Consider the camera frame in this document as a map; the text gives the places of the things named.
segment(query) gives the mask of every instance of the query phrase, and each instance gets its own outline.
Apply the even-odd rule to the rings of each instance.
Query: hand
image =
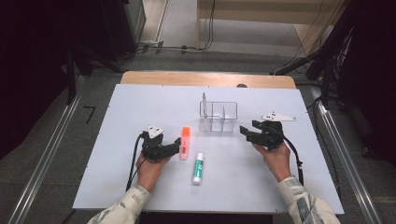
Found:
[[[277,182],[280,182],[291,175],[290,149],[285,143],[280,144],[276,149],[271,151],[256,144],[253,144],[253,146],[262,154],[265,163]]]
[[[136,167],[139,167],[142,162],[144,163],[137,170],[137,184],[145,188],[148,192],[151,192],[154,189],[157,180],[160,178],[163,166],[170,159],[171,157],[168,157],[159,162],[152,162],[145,160],[145,158],[140,154],[135,165]]]

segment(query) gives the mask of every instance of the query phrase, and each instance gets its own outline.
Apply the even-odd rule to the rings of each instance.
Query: person's left hand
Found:
[[[139,159],[137,159],[136,167],[140,168],[137,170],[137,184],[145,188],[148,192],[154,189],[157,180],[160,178],[163,166],[171,159],[168,157],[159,162],[152,162],[145,160],[145,158],[140,154]]]

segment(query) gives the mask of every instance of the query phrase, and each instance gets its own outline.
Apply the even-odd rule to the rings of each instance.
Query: white table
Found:
[[[232,133],[199,131],[202,93],[208,101],[238,103],[238,121]],[[154,86],[120,84],[116,87],[100,133],[92,150],[73,207],[102,209],[125,192],[134,142],[148,125],[165,129],[163,143],[171,144],[183,126],[191,127],[190,155],[178,155],[163,168],[145,211],[200,213],[287,212],[276,181],[239,125],[251,131],[253,119],[276,111],[297,118],[282,122],[284,134],[296,146],[304,162],[304,184],[325,200],[336,214],[343,214],[329,170],[298,90]],[[196,152],[205,153],[203,181],[191,183]],[[297,176],[294,155],[290,168]]]

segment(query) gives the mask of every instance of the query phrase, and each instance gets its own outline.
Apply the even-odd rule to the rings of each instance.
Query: highlighter cap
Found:
[[[181,133],[181,136],[190,137],[190,127],[183,127],[183,132]]]

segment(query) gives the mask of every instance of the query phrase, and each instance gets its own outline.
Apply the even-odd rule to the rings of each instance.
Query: white sleeve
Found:
[[[279,182],[277,187],[294,224],[340,223],[329,205],[310,194],[294,175]]]
[[[117,203],[91,218],[88,223],[134,223],[149,196],[150,193],[140,185],[132,185]]]

